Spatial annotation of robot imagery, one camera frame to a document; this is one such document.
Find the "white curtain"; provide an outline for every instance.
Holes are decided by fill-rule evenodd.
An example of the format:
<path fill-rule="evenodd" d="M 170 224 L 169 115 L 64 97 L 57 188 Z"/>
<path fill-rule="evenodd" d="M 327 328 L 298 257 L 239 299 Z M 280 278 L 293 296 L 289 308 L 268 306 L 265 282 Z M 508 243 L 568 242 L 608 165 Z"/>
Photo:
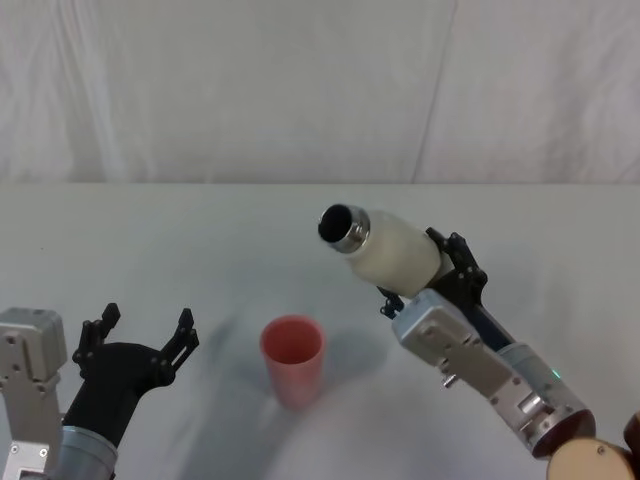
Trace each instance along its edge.
<path fill-rule="evenodd" d="M 0 0 L 0 180 L 640 179 L 635 0 Z"/>

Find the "white bottle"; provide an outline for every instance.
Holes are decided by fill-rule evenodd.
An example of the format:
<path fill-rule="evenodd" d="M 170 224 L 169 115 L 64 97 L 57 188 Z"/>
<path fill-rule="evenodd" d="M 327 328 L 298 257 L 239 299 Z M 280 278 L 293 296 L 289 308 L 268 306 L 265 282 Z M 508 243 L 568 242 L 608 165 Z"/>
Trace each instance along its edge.
<path fill-rule="evenodd" d="M 416 296 L 440 269 L 433 240 L 387 212 L 333 205 L 322 215 L 318 233 L 345 255 L 356 275 L 403 297 Z"/>

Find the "plastic cup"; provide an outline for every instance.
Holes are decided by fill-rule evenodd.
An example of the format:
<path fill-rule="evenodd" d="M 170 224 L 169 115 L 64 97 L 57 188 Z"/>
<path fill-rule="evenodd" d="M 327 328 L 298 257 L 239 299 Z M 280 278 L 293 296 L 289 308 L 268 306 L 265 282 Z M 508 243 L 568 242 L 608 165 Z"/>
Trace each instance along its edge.
<path fill-rule="evenodd" d="M 262 331 L 260 349 L 284 407 L 301 410 L 320 394 L 325 343 L 322 327 L 304 315 L 276 318 Z"/>

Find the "white backdrop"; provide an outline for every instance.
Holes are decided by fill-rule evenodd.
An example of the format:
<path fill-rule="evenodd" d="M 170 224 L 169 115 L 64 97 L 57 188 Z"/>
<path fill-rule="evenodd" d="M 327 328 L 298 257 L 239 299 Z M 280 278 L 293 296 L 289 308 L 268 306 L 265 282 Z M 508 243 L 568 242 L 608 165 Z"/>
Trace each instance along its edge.
<path fill-rule="evenodd" d="M 634 182 L 635 0 L 0 0 L 0 180 Z"/>

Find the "screw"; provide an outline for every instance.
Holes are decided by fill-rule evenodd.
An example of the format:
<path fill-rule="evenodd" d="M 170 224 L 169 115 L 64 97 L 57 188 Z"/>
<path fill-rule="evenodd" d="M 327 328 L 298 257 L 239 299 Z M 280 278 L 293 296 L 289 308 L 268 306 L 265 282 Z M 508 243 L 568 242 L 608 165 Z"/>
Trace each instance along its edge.
<path fill-rule="evenodd" d="M 457 375 L 449 375 L 445 377 L 445 379 L 442 381 L 442 385 L 444 386 L 444 388 L 451 388 L 453 387 L 453 384 L 456 383 L 457 381 L 458 381 Z"/>

